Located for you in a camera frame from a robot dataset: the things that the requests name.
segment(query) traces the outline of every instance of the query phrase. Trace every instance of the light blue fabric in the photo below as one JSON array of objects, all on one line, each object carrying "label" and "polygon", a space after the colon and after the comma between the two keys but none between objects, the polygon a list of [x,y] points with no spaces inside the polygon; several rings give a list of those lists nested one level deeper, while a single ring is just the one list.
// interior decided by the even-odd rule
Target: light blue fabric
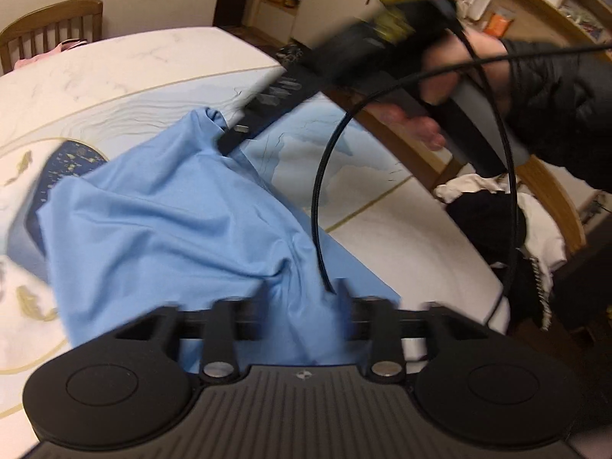
[{"label": "light blue fabric", "polygon": [[[74,345],[156,306],[208,308],[269,281],[262,342],[241,342],[249,363],[340,364],[360,348],[342,337],[324,292],[309,218],[274,194],[237,151],[213,147],[220,113],[200,109],[81,177],[62,179],[39,210],[49,278]],[[322,236],[332,278],[359,296],[399,298],[342,246]],[[192,349],[184,359],[191,367]]]}]

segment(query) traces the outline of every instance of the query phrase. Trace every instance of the metal screw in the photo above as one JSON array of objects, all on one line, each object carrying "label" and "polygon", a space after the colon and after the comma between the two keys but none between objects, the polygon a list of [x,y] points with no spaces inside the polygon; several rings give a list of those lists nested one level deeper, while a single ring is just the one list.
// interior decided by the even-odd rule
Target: metal screw
[{"label": "metal screw", "polygon": [[377,376],[389,378],[391,376],[400,374],[401,371],[402,366],[400,366],[397,362],[393,362],[392,360],[381,360],[372,364],[372,372]]},{"label": "metal screw", "polygon": [[234,366],[229,362],[223,362],[217,360],[215,362],[209,362],[204,366],[204,374],[211,378],[225,378],[234,372]]}]

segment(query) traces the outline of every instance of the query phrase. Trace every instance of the wooden frame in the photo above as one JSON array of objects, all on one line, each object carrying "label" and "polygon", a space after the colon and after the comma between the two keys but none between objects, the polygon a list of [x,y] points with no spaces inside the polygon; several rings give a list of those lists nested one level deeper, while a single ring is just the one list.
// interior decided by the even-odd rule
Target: wooden frame
[{"label": "wooden frame", "polygon": [[[351,97],[343,91],[328,90],[324,93],[345,111],[354,105]],[[394,133],[391,128],[377,121],[368,112],[361,111],[355,119],[429,191],[456,177],[463,167],[454,158],[448,164],[444,164],[422,143]],[[516,168],[516,175],[557,224],[565,241],[567,255],[574,255],[584,248],[586,236],[576,207],[542,161],[532,155],[525,164]]]},{"label": "wooden frame", "polygon": [[[48,7],[35,10],[7,26],[0,33],[0,65],[4,73],[13,70],[13,64],[8,51],[8,44],[11,41],[18,40],[19,58],[25,58],[25,50],[23,47],[23,38],[30,41],[30,54],[35,56],[39,53],[36,47],[35,33],[38,30],[43,31],[43,49],[42,52],[48,52],[60,43],[59,30],[60,23],[68,22],[68,38],[72,38],[72,19],[78,20],[78,37],[83,39],[85,36],[84,17],[92,16],[92,34],[93,41],[102,39],[102,2],[100,0],[68,0],[66,2],[56,3]],[[47,28],[53,26],[55,45],[49,45]]]}]

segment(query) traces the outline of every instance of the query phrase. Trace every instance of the gold line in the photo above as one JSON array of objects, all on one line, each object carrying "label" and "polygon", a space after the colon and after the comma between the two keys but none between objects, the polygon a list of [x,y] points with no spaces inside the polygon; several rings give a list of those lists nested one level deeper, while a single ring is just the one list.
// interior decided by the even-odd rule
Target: gold line
[{"label": "gold line", "polygon": [[329,228],[327,228],[325,230],[326,233],[331,233],[332,231],[336,231],[339,227],[341,227],[342,225],[345,225],[348,221],[350,221],[351,219],[353,219],[354,217],[358,216],[359,214],[361,214],[364,210],[369,209],[371,206],[373,206],[375,203],[380,202],[383,198],[385,198],[386,196],[389,196],[391,193],[393,193],[395,190],[397,190],[397,188],[401,187],[404,183],[408,182],[409,180],[411,180],[414,176],[410,175],[408,176],[406,179],[403,179],[402,181],[400,181],[399,183],[397,183],[394,187],[389,188],[387,191],[385,191],[383,194],[379,195],[378,197],[376,197],[374,200],[366,203],[363,207],[358,208],[357,210],[355,210],[354,212],[351,212],[348,216],[342,218],[340,221],[338,221],[337,223],[335,223],[334,225],[331,225]]},{"label": "gold line", "polygon": [[35,143],[38,143],[39,141],[49,141],[49,140],[52,140],[52,139],[59,139],[59,140],[62,140],[62,141],[73,141],[74,143],[79,143],[79,145],[83,145],[83,146],[86,146],[87,148],[91,148],[92,150],[97,151],[106,162],[110,161],[108,156],[106,156],[106,153],[103,153],[102,150],[99,150],[95,146],[91,145],[89,142],[84,142],[83,140],[80,140],[80,139],[67,138],[67,137],[62,137],[62,136],[51,136],[51,137],[48,137],[48,138],[40,138],[40,139],[35,139],[35,140],[32,140],[32,141],[26,141],[23,145],[16,146],[15,148],[11,149],[11,151],[8,151],[4,155],[0,155],[0,160],[2,160],[4,157],[8,157],[14,151],[20,150],[24,146],[33,145]]},{"label": "gold line", "polygon": [[11,407],[10,409],[7,409],[6,411],[0,412],[0,419],[4,417],[8,417],[11,414],[15,414],[16,412],[21,411],[22,409],[23,409],[23,404],[17,404],[15,407]]},{"label": "gold line", "polygon": [[27,369],[31,369],[35,366],[38,366],[39,364],[47,360],[49,357],[51,357],[53,354],[55,354],[57,351],[59,351],[59,349],[62,348],[64,345],[66,345],[66,343],[68,343],[68,340],[63,339],[59,343],[59,345],[52,348],[50,351],[47,352],[47,354],[41,355],[41,357],[37,358],[36,360],[33,360],[32,362],[28,362],[27,364],[25,364],[25,366],[21,366],[18,368],[11,368],[11,369],[0,369],[0,375],[6,376],[9,374],[17,374],[17,373],[26,371]]},{"label": "gold line", "polygon": [[26,134],[22,134],[21,136],[17,136],[16,138],[13,138],[11,141],[8,141],[4,145],[1,145],[0,148],[2,148],[3,146],[9,145],[10,143],[13,143],[13,142],[17,141],[18,139],[21,139],[21,138],[24,138],[26,136],[29,136],[30,134],[35,133],[36,131],[40,131],[41,129],[46,128],[47,126],[53,124],[54,122],[58,122],[58,121],[61,121],[63,119],[67,119],[68,117],[73,116],[74,114],[80,114],[81,112],[84,112],[86,110],[92,109],[92,108],[100,106],[100,105],[104,105],[105,103],[111,103],[112,101],[119,100],[121,98],[127,98],[128,96],[134,96],[134,94],[144,93],[145,91],[156,90],[157,88],[163,88],[163,87],[166,87],[166,86],[172,86],[174,84],[180,84],[182,82],[194,81],[196,79],[216,78],[217,76],[224,76],[224,75],[227,75],[227,74],[234,74],[234,73],[238,73],[238,72],[259,71],[259,70],[264,70],[264,69],[272,69],[272,68],[275,68],[275,67],[279,67],[279,66],[268,65],[266,67],[253,67],[252,69],[240,69],[239,71],[219,72],[218,74],[210,74],[210,75],[203,75],[203,76],[194,76],[193,78],[179,79],[178,81],[167,82],[165,84],[158,84],[157,86],[151,86],[150,88],[145,88],[145,89],[142,89],[142,90],[133,91],[132,93],[122,94],[121,96],[115,96],[114,98],[109,98],[108,100],[103,100],[103,101],[101,101],[99,103],[94,103],[93,105],[90,105],[89,107],[85,107],[85,108],[82,108],[80,110],[75,110],[74,112],[66,114],[65,116],[60,116],[57,119],[53,119],[53,120],[47,122],[46,124],[43,124],[42,126],[39,126],[36,129],[33,129],[32,131],[28,131]]}]

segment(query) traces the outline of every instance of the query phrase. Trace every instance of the marble pattern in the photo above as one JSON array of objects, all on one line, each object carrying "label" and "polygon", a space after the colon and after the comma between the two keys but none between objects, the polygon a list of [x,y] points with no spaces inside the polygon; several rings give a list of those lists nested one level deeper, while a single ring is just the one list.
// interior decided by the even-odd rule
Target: marble pattern
[{"label": "marble pattern", "polygon": [[0,76],[0,146],[62,117],[149,88],[279,67],[257,48],[213,27],[91,43]]},{"label": "marble pattern", "polygon": [[[266,55],[215,29],[144,33],[77,48],[0,78],[0,165],[11,158],[13,168],[30,143],[44,139],[53,139],[49,146],[78,140],[112,159],[202,105],[219,109],[231,124],[255,85],[278,70]],[[317,96],[244,151],[267,181],[304,207],[326,136],[341,117]],[[324,226],[397,187],[332,235],[394,288],[404,307],[438,300],[477,319],[485,316],[500,288],[497,279],[438,203],[376,140],[352,123],[329,169]],[[30,287],[46,291],[34,275],[28,278]],[[495,326],[506,320],[502,309]],[[59,321],[43,324],[51,329]],[[40,336],[57,342],[48,357],[68,349],[61,329]],[[409,352],[419,350],[414,342]],[[36,443],[23,410],[13,404],[43,361],[37,354],[30,354],[27,370],[0,373],[0,459],[18,457]]]},{"label": "marble pattern", "polygon": [[66,350],[51,288],[9,256],[10,237],[19,235],[26,249],[24,221],[28,195],[48,157],[61,145],[41,140],[0,158],[0,457],[14,458],[34,443],[21,407],[21,391],[30,374],[50,357]]}]

